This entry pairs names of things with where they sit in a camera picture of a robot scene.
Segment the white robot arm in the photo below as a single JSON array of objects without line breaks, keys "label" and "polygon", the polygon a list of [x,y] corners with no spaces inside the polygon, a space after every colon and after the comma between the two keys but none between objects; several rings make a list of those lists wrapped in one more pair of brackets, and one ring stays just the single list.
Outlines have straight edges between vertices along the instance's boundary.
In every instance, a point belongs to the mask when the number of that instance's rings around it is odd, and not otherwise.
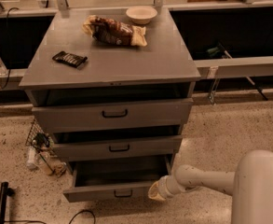
[{"label": "white robot arm", "polygon": [[244,155],[234,172],[203,171],[181,165],[156,181],[148,197],[165,201],[198,187],[232,197],[231,224],[273,224],[273,152],[253,150]]}]

